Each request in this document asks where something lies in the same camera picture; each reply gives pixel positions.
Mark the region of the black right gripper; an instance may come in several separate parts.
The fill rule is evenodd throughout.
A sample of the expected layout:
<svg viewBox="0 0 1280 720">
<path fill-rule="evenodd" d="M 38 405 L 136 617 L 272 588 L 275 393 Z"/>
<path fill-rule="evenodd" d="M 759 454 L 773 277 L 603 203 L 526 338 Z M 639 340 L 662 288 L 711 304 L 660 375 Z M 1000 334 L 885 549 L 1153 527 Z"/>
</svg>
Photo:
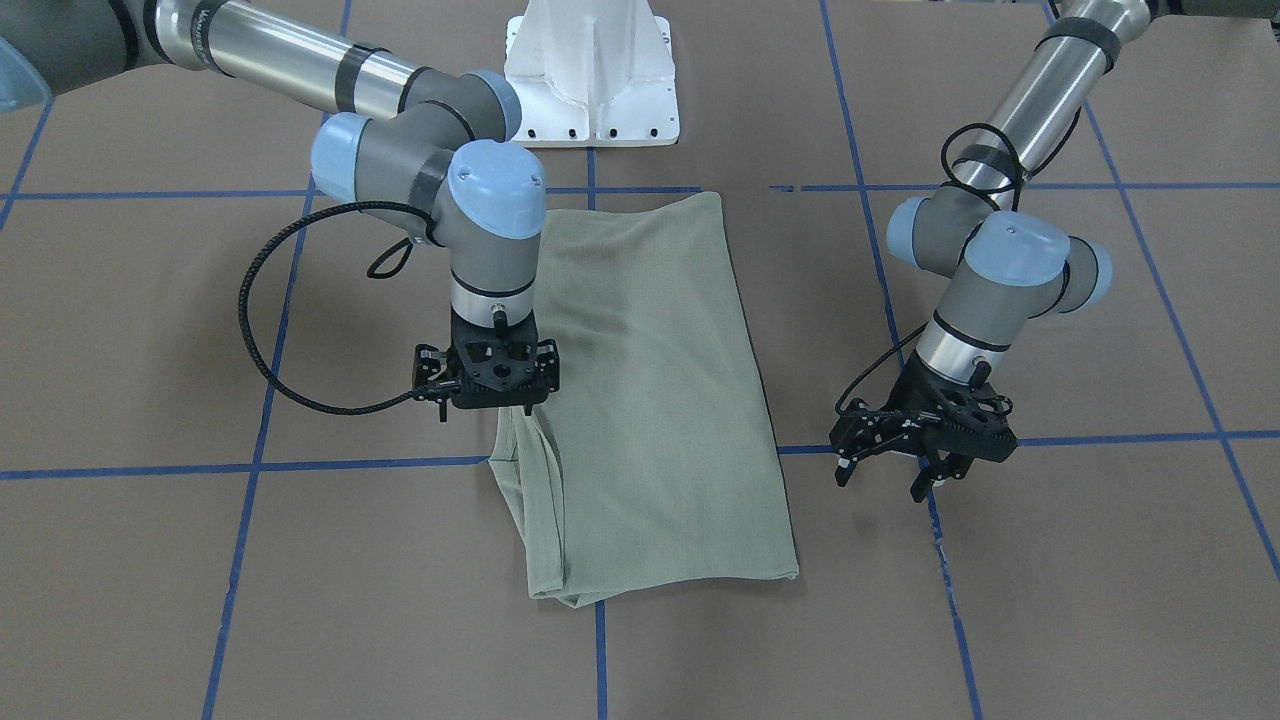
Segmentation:
<svg viewBox="0 0 1280 720">
<path fill-rule="evenodd" d="M 452 313 L 451 341 L 447 351 L 415 347 L 413 398 L 436 402 L 440 423 L 448 421 L 449 402 L 457 409 L 522 406 L 531 416 L 534 405 L 561 387 L 556 341 L 538 337 L 532 315 L 492 328 Z"/>
</svg>

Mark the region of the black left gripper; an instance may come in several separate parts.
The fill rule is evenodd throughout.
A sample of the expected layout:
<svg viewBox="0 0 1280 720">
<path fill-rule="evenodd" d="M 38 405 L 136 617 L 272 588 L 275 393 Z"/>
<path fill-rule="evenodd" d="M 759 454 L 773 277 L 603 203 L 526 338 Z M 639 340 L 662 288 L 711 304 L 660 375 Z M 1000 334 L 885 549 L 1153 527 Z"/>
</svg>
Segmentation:
<svg viewBox="0 0 1280 720">
<path fill-rule="evenodd" d="M 837 454 L 836 486 L 844 488 L 859 461 L 887 452 L 923 457 L 910 487 L 923 503 L 937 486 L 963 479 L 974 460 L 1005 461 L 1018 447 L 1007 416 L 1012 402 L 988 382 L 992 368 L 983 357 L 969 380 L 954 382 L 913 357 L 902 369 L 882 407 L 861 398 L 836 406 L 829 433 Z"/>
</svg>

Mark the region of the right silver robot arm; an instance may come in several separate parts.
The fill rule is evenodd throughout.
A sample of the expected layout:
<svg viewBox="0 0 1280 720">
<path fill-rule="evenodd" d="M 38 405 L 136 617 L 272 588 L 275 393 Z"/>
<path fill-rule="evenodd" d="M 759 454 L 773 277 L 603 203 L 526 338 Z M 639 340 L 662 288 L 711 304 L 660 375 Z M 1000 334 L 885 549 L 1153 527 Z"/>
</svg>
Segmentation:
<svg viewBox="0 0 1280 720">
<path fill-rule="evenodd" d="M 556 342 L 539 336 L 534 315 L 547 178 L 513 141 L 522 113 L 502 76 L 452 76 L 248 1 L 5 1 L 1 35 L 4 111 L 169 64 L 243 79 L 326 113 L 310 165 L 333 205 L 273 236 L 239 288 L 244 346 L 279 395 L 355 416 L 411 398 L 440 410 L 530 411 L 559 388 Z M 353 211 L 401 228 L 403 255 L 421 243 L 448 250 L 451 346 L 416 347 L 407 392 L 339 407 L 279 379 L 255 341 L 248 304 L 266 260 L 291 236 Z"/>
</svg>

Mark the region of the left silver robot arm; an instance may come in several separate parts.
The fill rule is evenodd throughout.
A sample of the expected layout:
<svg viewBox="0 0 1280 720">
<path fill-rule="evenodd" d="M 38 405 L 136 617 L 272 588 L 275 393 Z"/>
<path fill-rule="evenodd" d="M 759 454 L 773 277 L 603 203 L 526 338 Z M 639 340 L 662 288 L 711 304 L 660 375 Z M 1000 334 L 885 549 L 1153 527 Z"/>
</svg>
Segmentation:
<svg viewBox="0 0 1280 720">
<path fill-rule="evenodd" d="M 1021 197 L 1123 47 L 1176 12 L 1169 1 L 1062 3 L 992 117 L 954 132 L 975 142 L 941 150 L 943 183 L 895 209 L 884 232 L 891 254 L 948 283 L 908 336 L 913 350 L 887 400 L 838 397 L 829 433 L 838 486 L 859 462 L 901 454 L 923 462 L 910 488 L 922 502 L 973 462 L 1015 451 L 1012 401 L 992 386 L 995 369 L 1027 322 L 1097 304 L 1114 278 L 1103 249 L 1024 213 Z"/>
</svg>

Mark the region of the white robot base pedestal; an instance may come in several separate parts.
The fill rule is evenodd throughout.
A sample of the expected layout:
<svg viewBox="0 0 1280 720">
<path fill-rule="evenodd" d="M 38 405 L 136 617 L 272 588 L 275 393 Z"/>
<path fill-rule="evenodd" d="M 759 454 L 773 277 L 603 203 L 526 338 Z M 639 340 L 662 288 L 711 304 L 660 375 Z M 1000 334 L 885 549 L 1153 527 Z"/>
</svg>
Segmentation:
<svg viewBox="0 0 1280 720">
<path fill-rule="evenodd" d="M 531 1 L 506 26 L 518 95 L 515 142 L 531 149 L 677 143 L 669 22 L 646 1 Z"/>
</svg>

